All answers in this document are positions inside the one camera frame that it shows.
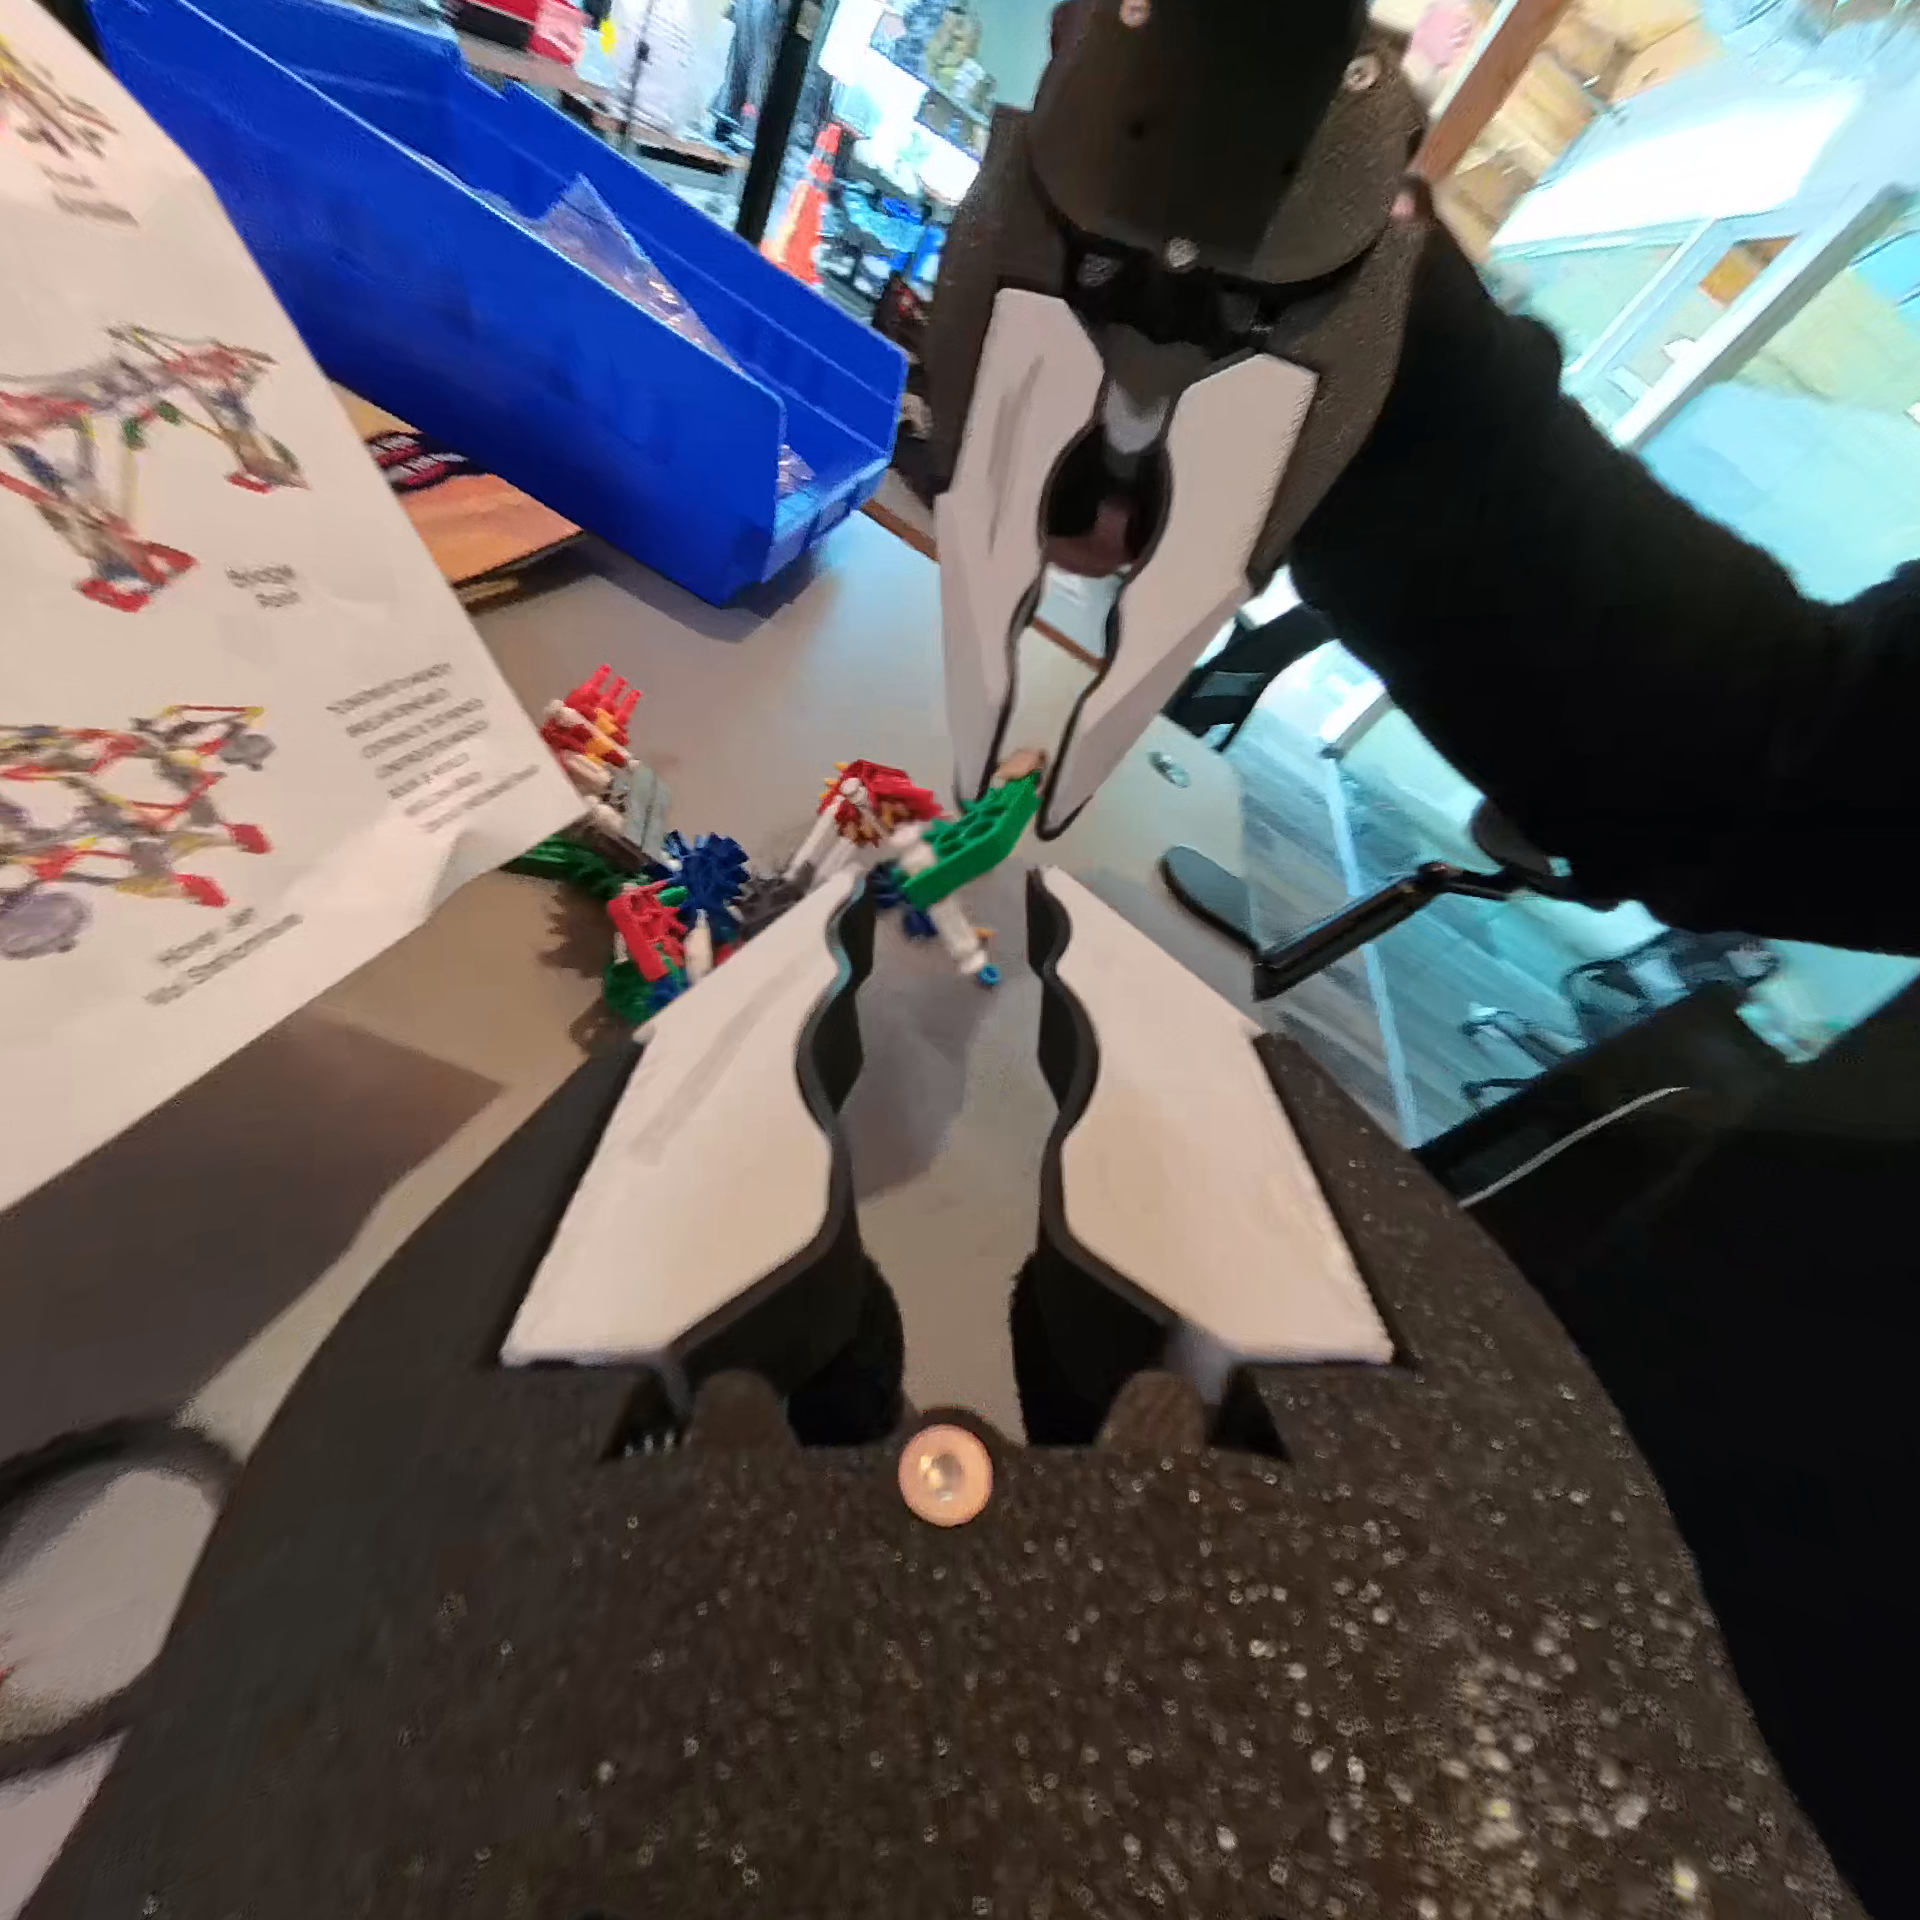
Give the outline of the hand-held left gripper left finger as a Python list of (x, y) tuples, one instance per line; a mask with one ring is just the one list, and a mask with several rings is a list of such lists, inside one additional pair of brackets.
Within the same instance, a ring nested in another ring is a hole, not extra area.
[(660, 1013), (504, 1331), (515, 1372), (782, 1393), (851, 1350), (872, 1288), (844, 1115), (873, 911), (833, 875)]

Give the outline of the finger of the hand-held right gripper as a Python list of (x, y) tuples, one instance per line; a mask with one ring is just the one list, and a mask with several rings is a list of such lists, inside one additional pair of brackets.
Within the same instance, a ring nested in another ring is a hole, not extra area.
[(995, 292), (953, 472), (931, 509), (958, 798), (982, 798), (1002, 761), (1021, 636), (1044, 595), (1049, 487), (1092, 428), (1102, 382), (1100, 351), (1065, 299)]
[(1106, 661), (1068, 713), (1038, 835), (1055, 842), (1249, 595), (1249, 568), (1302, 437), (1318, 373), (1244, 353), (1172, 405), (1163, 520), (1115, 593)]

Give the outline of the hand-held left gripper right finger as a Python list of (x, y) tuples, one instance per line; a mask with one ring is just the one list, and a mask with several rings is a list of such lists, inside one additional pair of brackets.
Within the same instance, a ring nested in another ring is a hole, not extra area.
[(1386, 1368), (1394, 1335), (1262, 1053), (1258, 1019), (1061, 868), (1028, 871), (1053, 1101), (1024, 1350), (1075, 1412), (1139, 1373), (1222, 1404), (1262, 1368)]

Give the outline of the colourful toy construction model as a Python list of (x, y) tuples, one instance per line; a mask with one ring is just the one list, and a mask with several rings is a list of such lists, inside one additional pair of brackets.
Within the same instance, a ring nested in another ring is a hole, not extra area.
[[(666, 789), (630, 745), (639, 689), (602, 661), (539, 709), (539, 738), (586, 804), (584, 816), (508, 863), (523, 877), (557, 881), (592, 900), (612, 930), (602, 1000), (630, 1027), (654, 1019), (743, 943), (770, 931), (827, 881), (851, 877), (904, 935), (907, 905), (887, 863), (893, 833), (952, 817), (923, 782), (872, 758), (838, 761), (821, 783), (810, 827), (778, 870), (756, 868), (743, 845), (717, 832), (666, 825)], [(991, 783), (1034, 765), (1038, 747), (1005, 754)]]

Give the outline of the short white rod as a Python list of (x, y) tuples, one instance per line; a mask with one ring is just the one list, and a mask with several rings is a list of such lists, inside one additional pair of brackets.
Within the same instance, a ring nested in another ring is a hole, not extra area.
[(988, 992), (998, 987), (999, 969), (991, 953), (991, 930), (982, 931), (972, 921), (958, 894), (930, 905), (910, 905), (904, 928), (923, 941), (938, 943), (962, 978)]

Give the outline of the green fan-shaped connector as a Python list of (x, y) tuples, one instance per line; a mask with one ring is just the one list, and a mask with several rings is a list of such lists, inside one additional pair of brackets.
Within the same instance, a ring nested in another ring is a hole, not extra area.
[(1041, 783), (1044, 770), (1034, 764), (1016, 777), (995, 779), (952, 817), (899, 827), (885, 853), (899, 902), (931, 917), (935, 905), (994, 871), (1034, 825)]

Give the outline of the orange traffic cone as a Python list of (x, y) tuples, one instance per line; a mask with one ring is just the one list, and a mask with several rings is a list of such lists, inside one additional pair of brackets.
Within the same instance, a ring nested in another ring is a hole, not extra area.
[(780, 201), (776, 215), (770, 218), (759, 242), (761, 257), (810, 287), (821, 283), (818, 254), (824, 242), (824, 221), (841, 137), (841, 124), (830, 117), (818, 131), (797, 177)]

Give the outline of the blue plastic bin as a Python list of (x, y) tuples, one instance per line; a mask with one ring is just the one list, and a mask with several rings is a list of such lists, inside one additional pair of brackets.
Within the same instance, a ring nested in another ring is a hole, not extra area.
[[(902, 348), (452, 37), (349, 4), (92, 4), (320, 367), (712, 606), (878, 490)], [(584, 175), (726, 356), (522, 227)]]

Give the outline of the clear plastic parts bag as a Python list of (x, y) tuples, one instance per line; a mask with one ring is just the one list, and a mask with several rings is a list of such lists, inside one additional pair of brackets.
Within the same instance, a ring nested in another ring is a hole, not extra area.
[(657, 323), (707, 353), (726, 358), (726, 348), (698, 310), (584, 173), (574, 175), (537, 215), (519, 220), (519, 226)]

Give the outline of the large model picture poster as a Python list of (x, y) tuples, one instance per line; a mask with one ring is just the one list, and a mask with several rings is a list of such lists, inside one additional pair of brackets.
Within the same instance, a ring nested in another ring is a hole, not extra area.
[(214, 188), (3, 4), (2, 1200), (579, 796)]

